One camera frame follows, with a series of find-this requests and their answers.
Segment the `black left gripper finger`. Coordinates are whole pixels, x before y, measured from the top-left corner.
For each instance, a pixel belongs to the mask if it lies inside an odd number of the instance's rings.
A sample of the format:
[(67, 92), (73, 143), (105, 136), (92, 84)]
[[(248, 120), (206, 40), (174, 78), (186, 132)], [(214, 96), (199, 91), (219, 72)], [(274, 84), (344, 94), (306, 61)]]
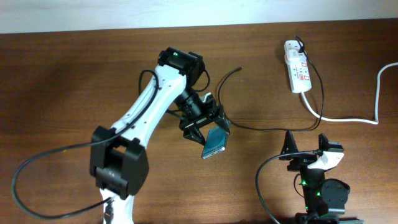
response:
[(229, 130), (229, 121), (226, 118), (226, 115), (224, 113), (223, 107), (220, 108), (219, 110), (219, 120), (217, 121), (217, 125), (227, 134), (230, 135), (230, 130)]
[(204, 146), (206, 144), (206, 140), (202, 135), (201, 131), (198, 128), (188, 128), (183, 131), (183, 137), (185, 139), (197, 142)]

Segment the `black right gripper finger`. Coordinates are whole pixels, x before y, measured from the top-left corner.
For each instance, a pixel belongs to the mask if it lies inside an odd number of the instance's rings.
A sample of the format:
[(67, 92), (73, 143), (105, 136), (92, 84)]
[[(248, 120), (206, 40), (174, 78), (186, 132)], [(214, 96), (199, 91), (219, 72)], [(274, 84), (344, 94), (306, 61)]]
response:
[(328, 151), (330, 148), (329, 140), (323, 133), (318, 136), (318, 147), (319, 151)]
[(290, 161), (294, 158), (295, 153), (298, 151), (299, 150), (297, 148), (292, 132), (287, 131), (285, 134), (284, 145), (282, 146), (282, 150), (280, 152), (281, 157), (279, 157), (279, 160)]

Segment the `smartphone with cyan screen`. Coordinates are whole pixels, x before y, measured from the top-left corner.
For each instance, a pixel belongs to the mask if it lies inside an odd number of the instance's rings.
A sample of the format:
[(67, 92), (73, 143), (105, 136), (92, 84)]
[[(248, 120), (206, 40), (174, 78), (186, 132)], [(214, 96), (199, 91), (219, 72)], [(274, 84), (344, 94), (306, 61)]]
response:
[(201, 155), (202, 159), (207, 159), (226, 149), (229, 134), (220, 127), (209, 130), (208, 137)]

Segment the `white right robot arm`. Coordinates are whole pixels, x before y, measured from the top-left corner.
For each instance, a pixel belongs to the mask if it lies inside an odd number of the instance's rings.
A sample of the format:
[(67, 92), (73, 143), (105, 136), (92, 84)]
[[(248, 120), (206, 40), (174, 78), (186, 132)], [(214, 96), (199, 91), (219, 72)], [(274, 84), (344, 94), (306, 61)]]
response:
[(287, 170), (301, 178), (305, 213), (296, 213), (295, 223), (364, 223), (358, 218), (343, 218), (350, 186), (338, 179), (326, 179), (325, 172), (335, 168), (344, 157), (343, 146), (318, 136), (318, 149), (300, 152), (291, 131), (285, 134), (281, 161), (289, 161)]

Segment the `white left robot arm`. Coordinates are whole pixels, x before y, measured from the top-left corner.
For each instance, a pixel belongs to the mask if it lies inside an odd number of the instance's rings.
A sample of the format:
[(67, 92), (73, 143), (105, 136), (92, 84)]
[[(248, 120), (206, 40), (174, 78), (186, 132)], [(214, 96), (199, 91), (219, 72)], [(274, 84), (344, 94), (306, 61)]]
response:
[(109, 129), (97, 127), (91, 141), (90, 175), (104, 199), (104, 223), (132, 223), (134, 197), (149, 173), (146, 148), (172, 103), (182, 112), (183, 137), (201, 144), (202, 159), (226, 149), (230, 123), (211, 93), (194, 84), (205, 72), (203, 57), (169, 47), (159, 54), (152, 79), (129, 111)]

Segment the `white charger plug adapter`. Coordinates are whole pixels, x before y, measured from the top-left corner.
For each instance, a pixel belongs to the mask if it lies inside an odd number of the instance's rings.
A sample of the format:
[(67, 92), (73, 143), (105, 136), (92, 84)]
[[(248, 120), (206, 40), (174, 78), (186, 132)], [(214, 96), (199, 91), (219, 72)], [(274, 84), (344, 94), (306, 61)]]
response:
[(305, 62), (307, 57), (304, 53), (299, 53), (298, 50), (290, 49), (285, 53), (285, 62), (287, 65)]

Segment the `white power strip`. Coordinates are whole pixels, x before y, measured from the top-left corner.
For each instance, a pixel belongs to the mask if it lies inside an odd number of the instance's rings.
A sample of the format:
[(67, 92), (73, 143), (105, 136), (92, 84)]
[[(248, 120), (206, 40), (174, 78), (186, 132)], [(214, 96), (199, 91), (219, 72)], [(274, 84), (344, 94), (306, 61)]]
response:
[[(288, 40), (284, 44), (284, 51), (295, 49), (299, 53), (304, 53), (300, 46), (301, 42), (297, 40)], [(305, 62), (287, 65), (290, 88), (292, 93), (304, 93), (312, 88), (310, 74), (308, 71), (307, 60)]]

